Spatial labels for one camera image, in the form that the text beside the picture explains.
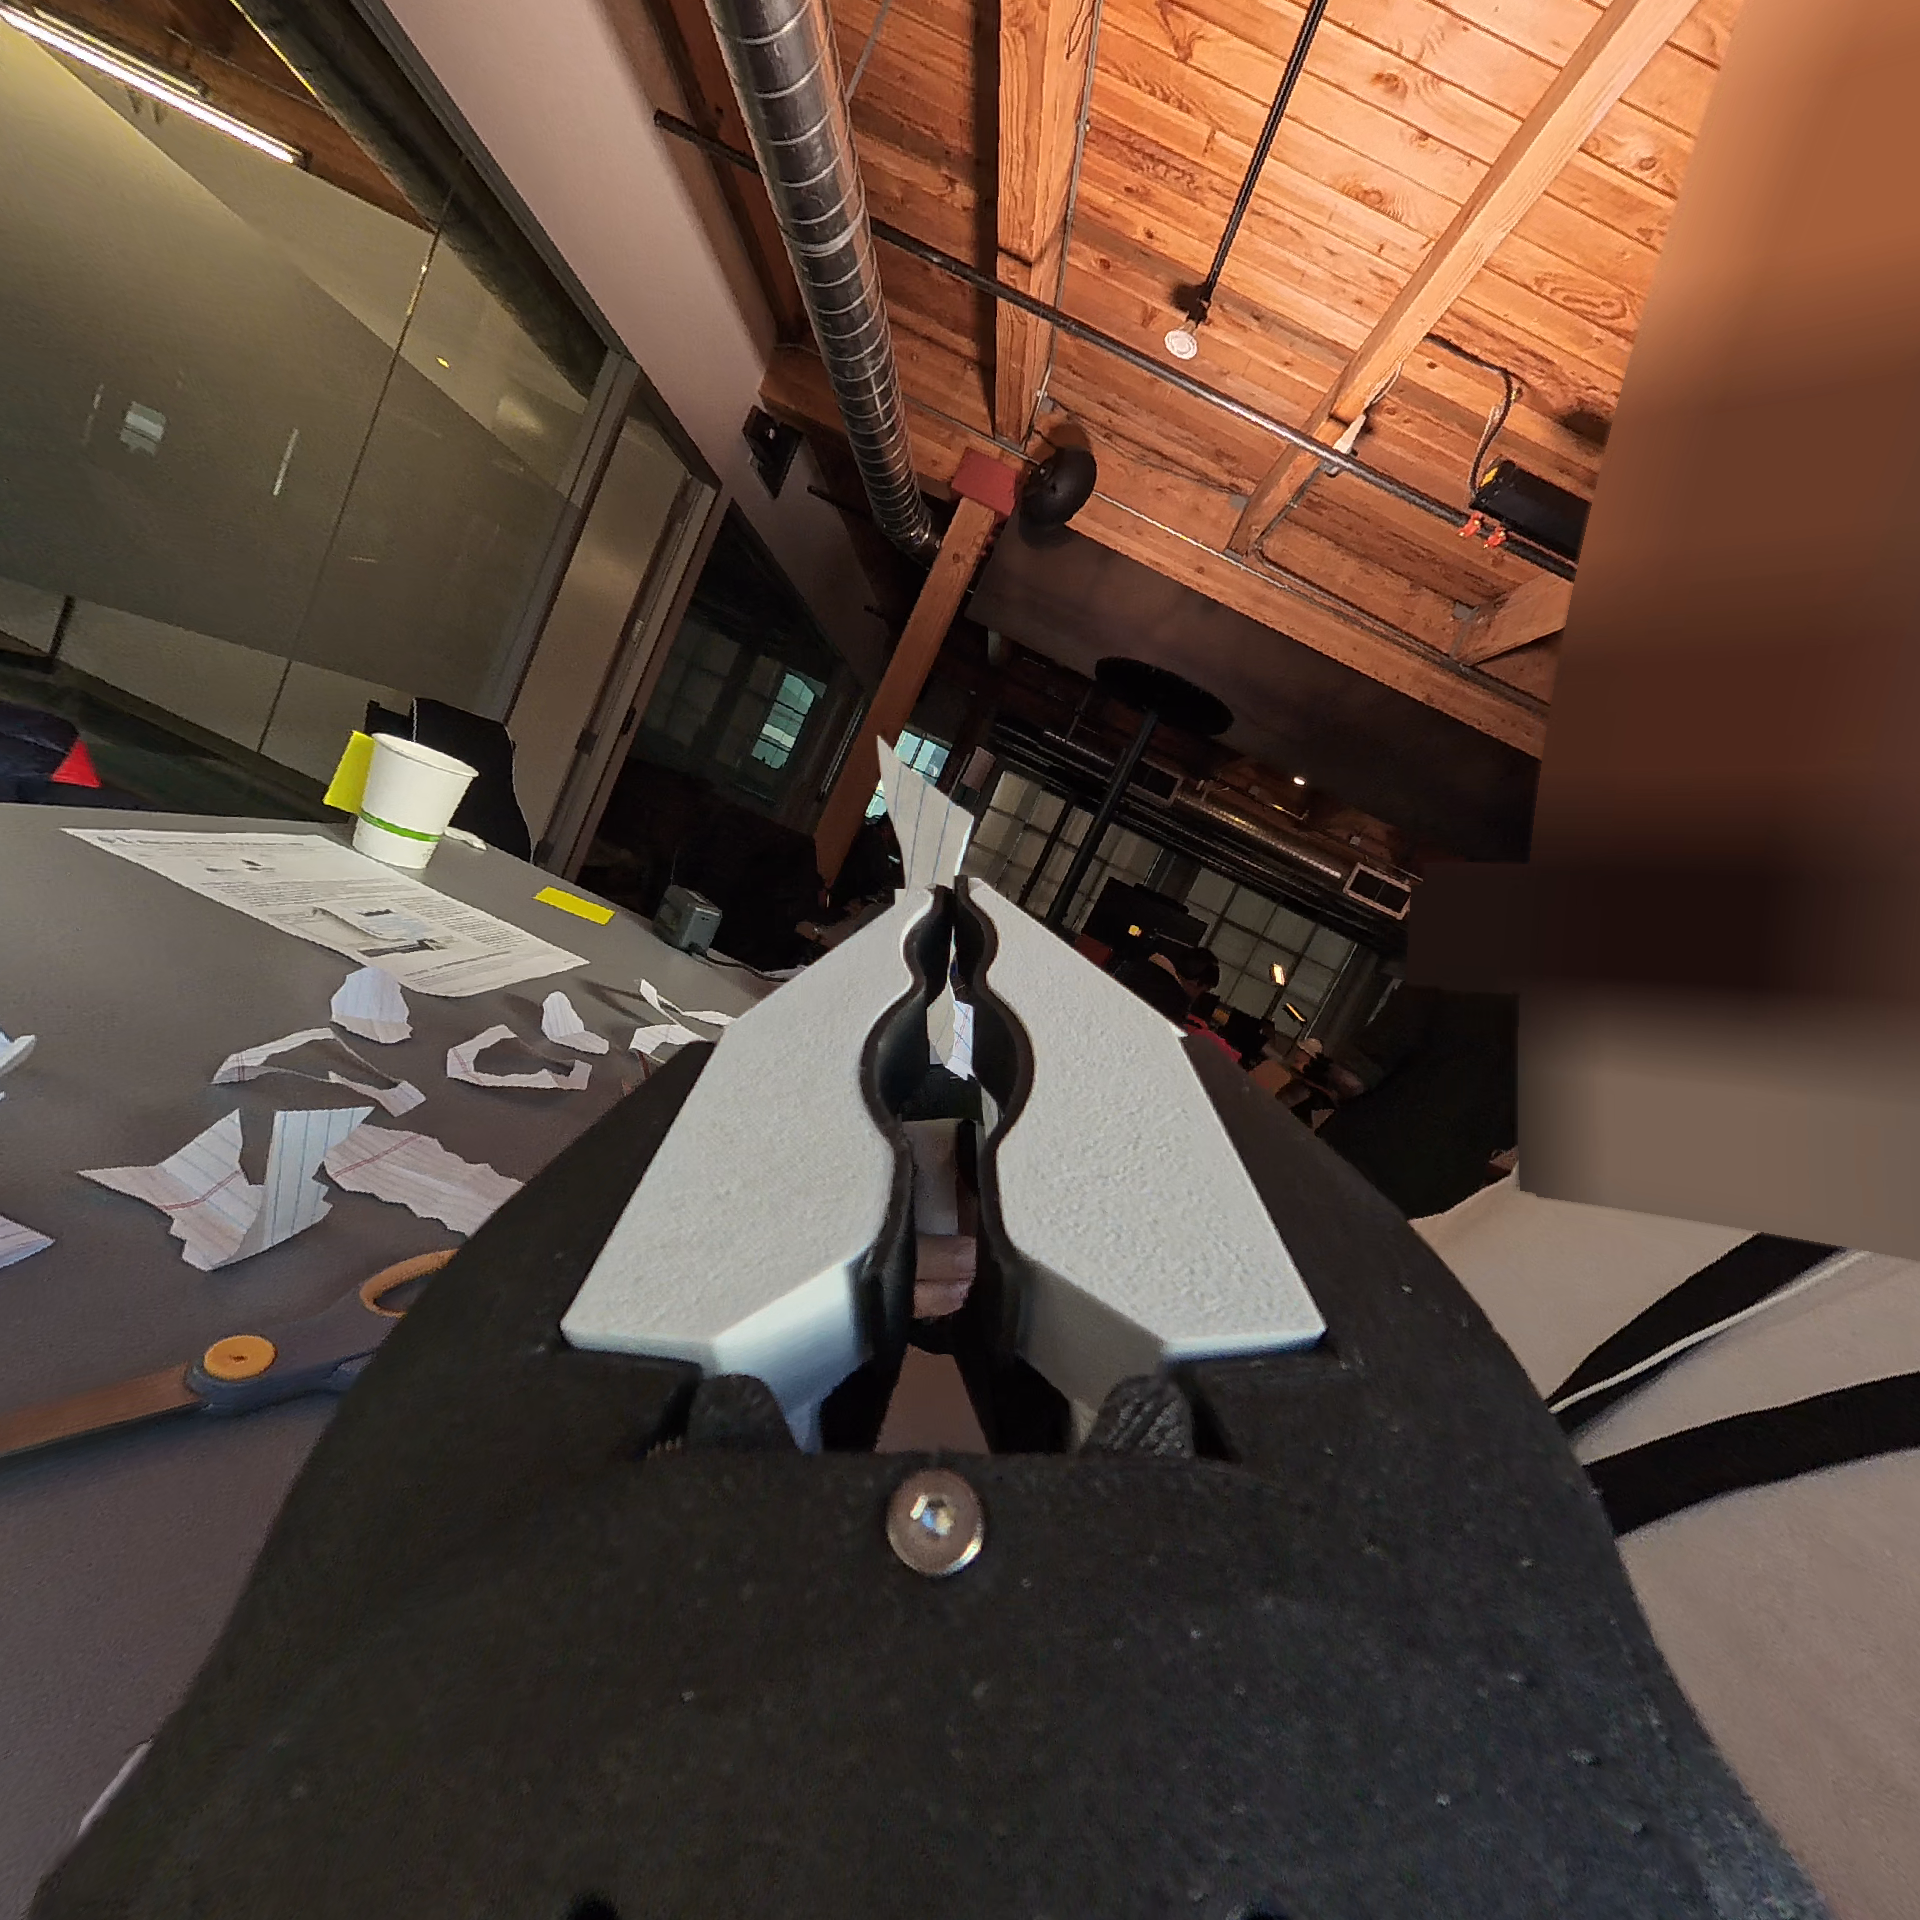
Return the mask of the dark blue puffer jacket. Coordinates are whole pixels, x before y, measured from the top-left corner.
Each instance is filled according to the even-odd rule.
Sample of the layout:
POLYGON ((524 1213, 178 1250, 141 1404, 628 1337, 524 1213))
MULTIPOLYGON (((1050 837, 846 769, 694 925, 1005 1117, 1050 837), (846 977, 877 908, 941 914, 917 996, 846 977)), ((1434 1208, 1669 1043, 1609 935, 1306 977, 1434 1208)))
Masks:
POLYGON ((70 719, 3 700, 3 801, 97 808, 111 803, 111 790, 70 719))

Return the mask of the narrow lined paper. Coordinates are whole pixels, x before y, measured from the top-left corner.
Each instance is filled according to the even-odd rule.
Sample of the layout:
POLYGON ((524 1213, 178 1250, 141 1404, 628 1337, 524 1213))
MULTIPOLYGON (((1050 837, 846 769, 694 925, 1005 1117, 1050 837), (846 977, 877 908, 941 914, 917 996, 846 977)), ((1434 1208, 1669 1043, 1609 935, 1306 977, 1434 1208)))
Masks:
POLYGON ((325 1215, 331 1203, 315 1168, 369 1113, 369 1106, 277 1112, 260 1183, 241 1170, 238 1112, 158 1163, 83 1168, 81 1178, 167 1213, 182 1261, 207 1273, 271 1250, 325 1215))

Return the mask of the ceiling strip light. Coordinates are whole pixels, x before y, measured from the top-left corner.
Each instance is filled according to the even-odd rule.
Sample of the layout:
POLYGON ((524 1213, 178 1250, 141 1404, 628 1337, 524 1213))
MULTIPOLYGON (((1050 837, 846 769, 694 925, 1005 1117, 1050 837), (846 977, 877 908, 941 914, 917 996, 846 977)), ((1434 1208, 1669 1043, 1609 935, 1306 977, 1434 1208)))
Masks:
POLYGON ((250 151, 271 156, 280 163, 295 163, 300 169, 309 165, 309 153, 302 148, 294 147, 284 136, 256 128, 250 121, 243 121, 229 108, 221 108, 207 96, 203 85, 172 77, 152 59, 118 50, 98 35, 88 35, 51 16, 50 11, 25 5, 3 5, 3 21, 14 32, 31 36, 41 46, 78 61, 102 77, 108 77, 134 95, 157 101, 157 107, 175 108, 190 121, 241 142, 250 151))

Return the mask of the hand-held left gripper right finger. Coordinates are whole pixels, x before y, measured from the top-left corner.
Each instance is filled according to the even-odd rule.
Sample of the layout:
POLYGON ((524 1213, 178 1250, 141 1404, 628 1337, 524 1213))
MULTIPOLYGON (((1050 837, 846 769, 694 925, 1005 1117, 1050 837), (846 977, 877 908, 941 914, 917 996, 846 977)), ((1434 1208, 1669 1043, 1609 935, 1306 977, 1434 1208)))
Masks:
POLYGON ((1272 1455, 1324 1321, 1198 1050, 1022 908, 960 883, 980 1273, 960 1370, 992 1453, 1272 1455))

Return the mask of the black disc-topped pole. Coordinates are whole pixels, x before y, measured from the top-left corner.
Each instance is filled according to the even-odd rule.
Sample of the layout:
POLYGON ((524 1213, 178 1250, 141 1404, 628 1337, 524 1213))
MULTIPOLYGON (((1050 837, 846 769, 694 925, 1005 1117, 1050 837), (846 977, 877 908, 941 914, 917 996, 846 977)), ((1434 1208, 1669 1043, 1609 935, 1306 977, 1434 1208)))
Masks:
POLYGON ((1203 686, 1143 658, 1104 657, 1097 660, 1094 684, 1104 694, 1117 696, 1117 700, 1138 709, 1138 731, 1117 760, 1092 822, 1046 908, 1046 926, 1053 933, 1067 926, 1071 899, 1092 867, 1099 843, 1117 816, 1117 806, 1121 803, 1155 725, 1168 721, 1179 731, 1198 737, 1219 737, 1235 719, 1234 710, 1203 686))

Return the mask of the grey desk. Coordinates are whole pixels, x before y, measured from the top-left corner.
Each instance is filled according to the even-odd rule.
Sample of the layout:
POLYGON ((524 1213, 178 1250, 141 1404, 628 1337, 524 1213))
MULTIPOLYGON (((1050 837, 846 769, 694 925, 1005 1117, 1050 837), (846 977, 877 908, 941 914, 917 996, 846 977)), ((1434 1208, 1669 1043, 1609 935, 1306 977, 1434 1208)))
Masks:
MULTIPOLYGON (((5 808, 3 1020, 34 1035, 5 1077, 3 1213, 54 1237, 3 1275, 5 1410, 157 1372, 218 1333, 331 1303, 348 1280, 449 1242, 435 1224, 335 1191, 309 1232, 198 1273, 158 1211, 81 1178, 88 1166, 158 1163, 221 1117, 245 1125, 259 1181, 274 1113, 346 1109, 295 1073, 213 1087, 229 1055, 325 1025, 348 958, 158 877, 74 837, 83 828, 295 832, 302 822, 193 820, 132 811, 5 808)), ((358 1042, 366 1081, 412 1081, 397 1124, 511 1178, 536 1173, 642 1078, 628 1036, 654 1020, 638 977, 689 1009, 743 1012, 766 981, 660 946, 632 914, 588 925, 534 899, 530 866, 460 844, 423 877, 449 897, 581 955, 576 971, 442 999, 407 991, 412 1036, 358 1042), (541 999, 562 990, 609 1043, 583 1056, 583 1092, 495 1092, 444 1073, 449 1047, 504 1021, 521 1047, 491 1069, 568 1066, 541 1038, 541 999)), ((3 1900, 21 1914, 124 1758, 152 1739, 203 1663, 276 1511, 323 1433, 331 1402, 245 1419, 157 1419, 5 1464, 3 1484, 3 1900)))

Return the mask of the grey orange scissors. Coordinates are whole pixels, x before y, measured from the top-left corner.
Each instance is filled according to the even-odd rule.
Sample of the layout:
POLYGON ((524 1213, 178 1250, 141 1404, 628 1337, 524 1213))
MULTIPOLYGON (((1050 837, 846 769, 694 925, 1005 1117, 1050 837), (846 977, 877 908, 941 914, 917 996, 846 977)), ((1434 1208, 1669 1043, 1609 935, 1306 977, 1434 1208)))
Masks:
POLYGON ((454 1259, 453 1249, 397 1261, 341 1300, 265 1333, 229 1333, 202 1356, 54 1402, 3 1414, 3 1456, 27 1456, 88 1435, 190 1414, 241 1418, 309 1395, 342 1395, 397 1326, 417 1287, 454 1259))

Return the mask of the white paper cup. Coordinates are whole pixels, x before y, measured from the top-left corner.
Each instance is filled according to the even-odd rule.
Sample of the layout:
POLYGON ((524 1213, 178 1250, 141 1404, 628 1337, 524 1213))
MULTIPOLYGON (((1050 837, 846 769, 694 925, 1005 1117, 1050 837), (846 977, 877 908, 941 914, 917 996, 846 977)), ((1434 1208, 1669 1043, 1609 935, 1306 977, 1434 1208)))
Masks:
POLYGON ((376 733, 350 849, 420 873, 444 837, 474 769, 417 741, 376 733))

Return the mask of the metal ventilation duct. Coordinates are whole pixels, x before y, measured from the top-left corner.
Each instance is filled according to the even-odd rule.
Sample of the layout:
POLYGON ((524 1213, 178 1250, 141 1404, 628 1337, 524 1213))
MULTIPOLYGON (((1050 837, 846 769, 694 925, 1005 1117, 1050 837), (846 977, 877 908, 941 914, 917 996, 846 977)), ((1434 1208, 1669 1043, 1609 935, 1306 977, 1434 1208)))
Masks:
POLYGON ((914 483, 827 5, 709 1, 706 11, 872 516, 930 561, 940 535, 914 483))
POLYGON ((1245 848, 1260 848, 1302 867, 1370 912, 1403 923, 1409 912, 1420 877, 1404 867, 1375 861, 1364 848, 1346 844, 1329 832, 1312 831, 1281 806, 1242 796, 1216 781, 1181 783, 1168 806, 1188 822, 1210 822, 1245 848))

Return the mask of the lined paper strip scrap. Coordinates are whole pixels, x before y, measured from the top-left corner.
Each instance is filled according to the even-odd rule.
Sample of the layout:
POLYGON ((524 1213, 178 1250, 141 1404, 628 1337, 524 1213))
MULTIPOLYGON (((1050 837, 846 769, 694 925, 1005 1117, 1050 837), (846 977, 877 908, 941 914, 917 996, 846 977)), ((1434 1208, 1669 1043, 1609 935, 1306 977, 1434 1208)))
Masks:
POLYGON ((503 1072, 483 1061, 495 1047, 521 1047, 521 1042, 510 1025, 496 1021, 470 1042, 449 1047, 444 1073, 495 1092, 583 1092, 588 1087, 591 1066, 583 1056, 575 1056, 568 1066, 541 1058, 536 1066, 503 1072))

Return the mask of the printed instruction sheet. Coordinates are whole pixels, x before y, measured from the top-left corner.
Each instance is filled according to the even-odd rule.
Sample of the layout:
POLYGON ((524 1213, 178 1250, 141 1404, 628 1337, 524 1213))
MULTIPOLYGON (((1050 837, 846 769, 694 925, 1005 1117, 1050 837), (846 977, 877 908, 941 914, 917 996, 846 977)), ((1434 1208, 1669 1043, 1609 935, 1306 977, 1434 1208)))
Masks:
POLYGON ((77 828, 77 837, 404 990, 468 996, 583 965, 516 925, 309 832, 77 828))

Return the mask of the black chair white piping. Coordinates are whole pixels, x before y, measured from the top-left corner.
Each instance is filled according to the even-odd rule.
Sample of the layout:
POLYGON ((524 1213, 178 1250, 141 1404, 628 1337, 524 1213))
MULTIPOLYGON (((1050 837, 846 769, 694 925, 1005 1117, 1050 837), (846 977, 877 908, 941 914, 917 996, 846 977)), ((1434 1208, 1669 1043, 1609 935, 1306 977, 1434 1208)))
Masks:
POLYGON ((511 858, 530 861, 534 841, 515 796, 515 747, 504 725, 460 706, 414 698, 410 736, 414 742, 474 769, 449 825, 511 858))

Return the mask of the torn lined paper piece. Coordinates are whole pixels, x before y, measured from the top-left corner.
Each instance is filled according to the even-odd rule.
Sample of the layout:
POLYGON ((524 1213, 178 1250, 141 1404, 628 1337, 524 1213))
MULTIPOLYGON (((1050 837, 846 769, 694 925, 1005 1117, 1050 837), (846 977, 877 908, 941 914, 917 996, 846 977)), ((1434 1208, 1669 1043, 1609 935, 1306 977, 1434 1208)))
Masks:
POLYGON ((420 1217, 473 1235, 521 1181, 449 1154, 437 1139, 358 1124, 323 1154, 335 1186, 403 1206, 420 1217))

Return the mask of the black ceiling heater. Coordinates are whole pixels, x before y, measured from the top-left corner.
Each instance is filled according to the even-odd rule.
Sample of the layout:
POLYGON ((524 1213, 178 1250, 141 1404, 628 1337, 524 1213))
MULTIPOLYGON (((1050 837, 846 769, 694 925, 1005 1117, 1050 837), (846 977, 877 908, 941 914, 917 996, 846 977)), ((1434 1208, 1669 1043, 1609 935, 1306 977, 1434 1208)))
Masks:
POLYGON ((1571 576, 1591 501, 1514 460, 1489 463, 1469 495, 1469 532, 1486 548, 1571 576))

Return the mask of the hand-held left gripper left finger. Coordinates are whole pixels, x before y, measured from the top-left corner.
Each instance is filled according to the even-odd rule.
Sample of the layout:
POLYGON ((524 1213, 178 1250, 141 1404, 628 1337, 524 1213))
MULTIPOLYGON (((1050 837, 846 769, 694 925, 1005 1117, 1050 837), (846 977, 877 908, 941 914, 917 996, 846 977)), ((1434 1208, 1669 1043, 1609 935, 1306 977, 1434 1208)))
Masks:
POLYGON ((806 1453, 827 1398, 900 1358, 914 1166, 898 1106, 928 1069, 950 908, 907 887, 709 1050, 562 1318, 568 1346, 756 1377, 806 1453))

